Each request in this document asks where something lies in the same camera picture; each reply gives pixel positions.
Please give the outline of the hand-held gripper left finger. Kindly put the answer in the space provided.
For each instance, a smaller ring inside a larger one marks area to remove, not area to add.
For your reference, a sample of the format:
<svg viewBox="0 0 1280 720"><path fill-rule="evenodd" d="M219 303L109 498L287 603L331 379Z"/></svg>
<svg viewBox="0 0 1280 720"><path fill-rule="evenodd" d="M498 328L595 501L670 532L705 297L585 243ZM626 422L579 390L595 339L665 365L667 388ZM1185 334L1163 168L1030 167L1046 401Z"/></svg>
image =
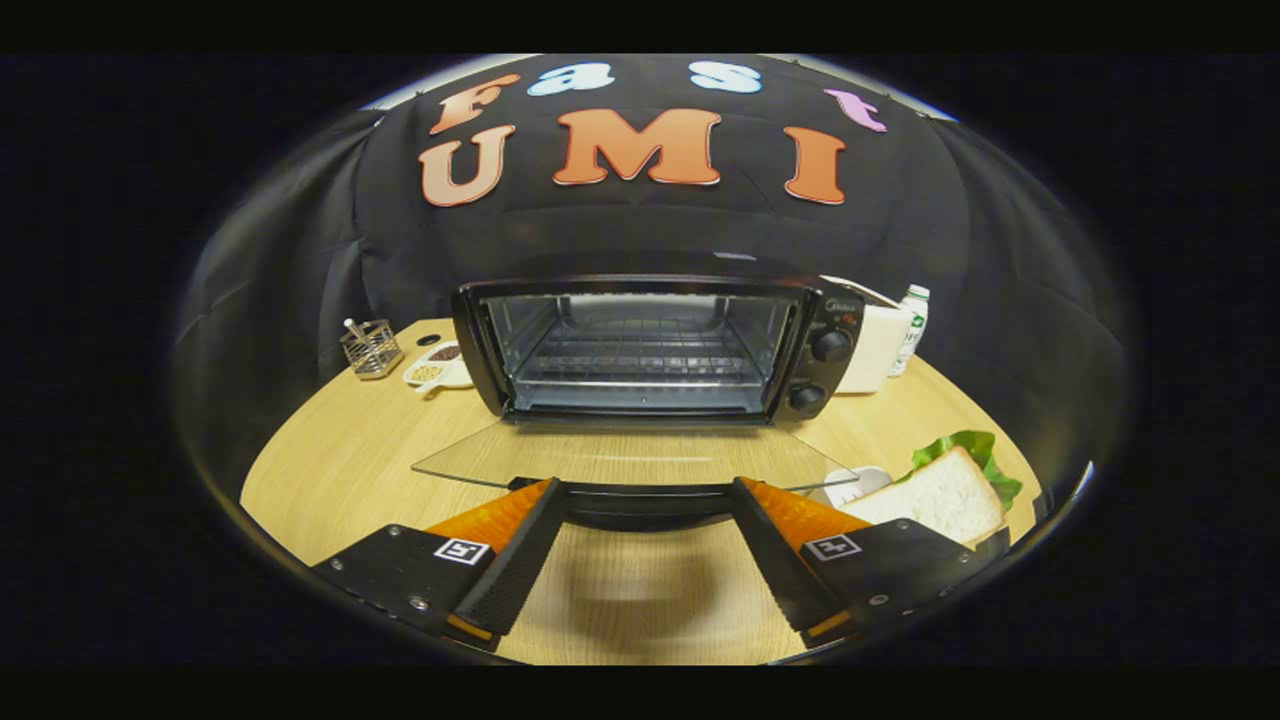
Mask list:
<svg viewBox="0 0 1280 720"><path fill-rule="evenodd" d="M566 483L548 478L426 530L387 525L314 570L426 635L493 651L539 578L566 495Z"/></svg>

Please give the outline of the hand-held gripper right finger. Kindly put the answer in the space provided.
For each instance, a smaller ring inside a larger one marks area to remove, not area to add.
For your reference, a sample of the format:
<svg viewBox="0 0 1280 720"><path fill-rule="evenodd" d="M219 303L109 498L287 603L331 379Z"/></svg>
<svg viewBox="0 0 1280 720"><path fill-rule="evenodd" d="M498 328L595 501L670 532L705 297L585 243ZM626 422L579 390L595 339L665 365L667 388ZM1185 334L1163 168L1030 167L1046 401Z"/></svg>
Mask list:
<svg viewBox="0 0 1280 720"><path fill-rule="evenodd" d="M730 484L730 509L808 650L886 635L956 598L1010 546L1005 528L970 547L913 519L869 524L745 477Z"/></svg>

